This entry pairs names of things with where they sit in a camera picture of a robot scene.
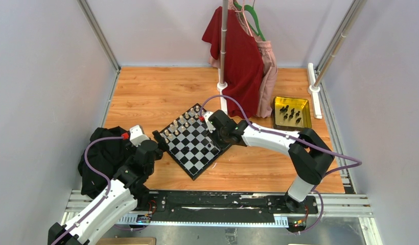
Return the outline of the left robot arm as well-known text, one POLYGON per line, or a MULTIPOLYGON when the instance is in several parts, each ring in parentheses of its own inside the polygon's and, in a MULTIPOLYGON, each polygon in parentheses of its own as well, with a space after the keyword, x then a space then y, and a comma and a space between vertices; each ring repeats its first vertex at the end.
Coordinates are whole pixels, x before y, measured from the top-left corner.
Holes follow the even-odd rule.
POLYGON ((149 189, 144 185, 154 173, 155 161, 169 147, 158 131, 150 139, 140 125, 132 127, 116 140, 128 140, 136 152, 110 179, 91 166, 88 151, 96 143, 112 140, 103 137, 91 142, 84 151, 89 169, 104 178, 106 188, 77 216, 64 225, 53 224, 48 231, 48 244, 96 244, 124 215, 132 210, 143 211, 149 206, 149 189))

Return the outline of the black and white chessboard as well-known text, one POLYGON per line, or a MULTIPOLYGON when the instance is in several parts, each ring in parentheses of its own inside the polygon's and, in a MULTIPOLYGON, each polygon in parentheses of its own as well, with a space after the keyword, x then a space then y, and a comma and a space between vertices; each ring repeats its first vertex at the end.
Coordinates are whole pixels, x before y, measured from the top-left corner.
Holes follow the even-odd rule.
POLYGON ((230 147, 211 137, 205 122, 200 121, 200 104, 193 105, 160 132, 168 154, 192 179, 196 180, 230 147))

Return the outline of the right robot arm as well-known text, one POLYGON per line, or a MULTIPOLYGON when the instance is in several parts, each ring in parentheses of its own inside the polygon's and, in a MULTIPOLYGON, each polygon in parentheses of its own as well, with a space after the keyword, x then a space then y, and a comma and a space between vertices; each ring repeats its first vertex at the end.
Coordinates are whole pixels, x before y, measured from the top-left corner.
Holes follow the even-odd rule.
POLYGON ((312 129, 281 131, 262 127, 247 119, 235 122, 222 110, 199 116, 209 136, 217 144, 260 147, 289 156, 296 178, 288 188, 282 205, 291 213, 305 206, 305 199, 319 185, 334 161, 331 150, 312 129))

